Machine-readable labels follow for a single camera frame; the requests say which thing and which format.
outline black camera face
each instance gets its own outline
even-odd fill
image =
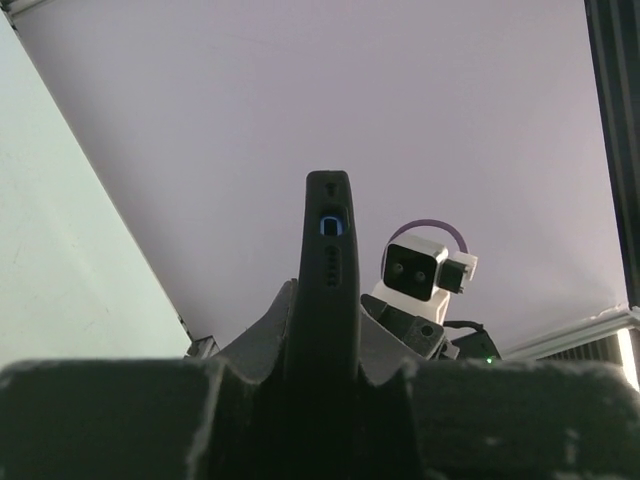
[[[387,287],[426,302],[431,299],[437,268],[435,258],[391,244],[382,280]]]

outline light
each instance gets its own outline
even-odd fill
[[[622,357],[622,370],[627,381],[633,388],[640,391],[638,386],[638,373],[636,372],[636,360],[633,357],[633,345],[629,330],[623,328],[618,330],[618,344],[620,345],[620,356]]]

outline black metal beam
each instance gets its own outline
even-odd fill
[[[640,0],[585,0],[585,6],[627,296],[636,306],[640,304]]]

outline camera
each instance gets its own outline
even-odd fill
[[[442,324],[451,293],[463,293],[477,257],[456,252],[426,238],[403,233],[384,253],[382,280],[372,296],[406,313]]]

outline cable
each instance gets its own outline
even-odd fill
[[[484,332],[484,325],[469,320],[449,320],[442,324],[449,328],[473,328],[476,332]]]
[[[434,219],[431,219],[431,218],[426,218],[426,219],[422,219],[422,220],[414,220],[413,222],[409,222],[409,223],[403,225],[398,230],[396,230],[396,232],[393,235],[391,235],[391,238],[387,242],[387,245],[389,243],[391,243],[392,241],[394,241],[397,237],[402,235],[407,230],[411,230],[412,228],[417,228],[417,227],[435,227],[435,228],[439,228],[441,230],[444,230],[445,232],[449,233],[453,237],[453,239],[458,244],[458,249],[462,253],[469,253],[469,248],[467,247],[467,242],[465,242],[464,237],[462,236],[462,234],[453,225],[451,225],[451,224],[449,224],[447,222],[443,222],[442,220],[434,220]],[[381,273],[384,272],[384,255],[382,257],[382,262],[381,262],[381,265],[380,265],[380,272]]]

